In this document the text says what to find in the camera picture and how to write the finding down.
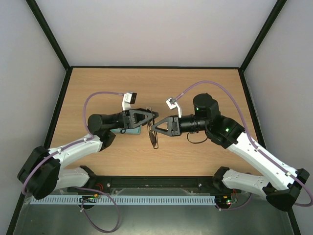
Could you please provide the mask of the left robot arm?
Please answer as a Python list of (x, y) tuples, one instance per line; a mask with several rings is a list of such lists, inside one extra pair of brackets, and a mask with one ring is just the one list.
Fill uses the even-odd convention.
[(129, 130), (146, 125), (158, 117), (158, 112), (129, 109), (117, 114), (92, 114), (88, 118), (89, 133), (63, 146), (47, 149), (36, 147), (17, 174), (22, 192), (43, 199), (54, 190), (85, 186), (92, 172), (85, 166), (68, 169), (71, 163), (108, 148), (115, 139), (113, 129)]

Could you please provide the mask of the dark round sunglasses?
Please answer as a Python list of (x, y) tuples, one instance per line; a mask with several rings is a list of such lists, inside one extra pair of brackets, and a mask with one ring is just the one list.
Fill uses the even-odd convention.
[(147, 131), (149, 135), (150, 142), (153, 149), (158, 149), (158, 137), (157, 132), (152, 130), (152, 126), (155, 124), (155, 118), (158, 117), (158, 113), (154, 112), (151, 107), (147, 107), (146, 111), (153, 115), (152, 119), (147, 122)]

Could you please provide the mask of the grey glasses case green lining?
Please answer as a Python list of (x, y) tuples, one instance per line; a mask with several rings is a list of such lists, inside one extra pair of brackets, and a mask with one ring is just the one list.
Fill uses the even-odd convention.
[(115, 134), (129, 134), (129, 135), (139, 135), (141, 133), (141, 127), (137, 127), (134, 129), (122, 129), (122, 128), (117, 128), (117, 129), (112, 129), (111, 130)]

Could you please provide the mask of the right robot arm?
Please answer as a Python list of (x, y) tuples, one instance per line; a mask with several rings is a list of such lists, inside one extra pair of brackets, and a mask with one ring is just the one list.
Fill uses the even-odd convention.
[(218, 102), (211, 95), (195, 96), (193, 106), (193, 115), (168, 116), (153, 124), (152, 130), (170, 137), (204, 131), (213, 143), (237, 154), (261, 173), (256, 176), (220, 167), (212, 177), (217, 191), (243, 190), (265, 198), (281, 211), (289, 211), (296, 204), (309, 172), (288, 166), (270, 154), (237, 121), (221, 115)]

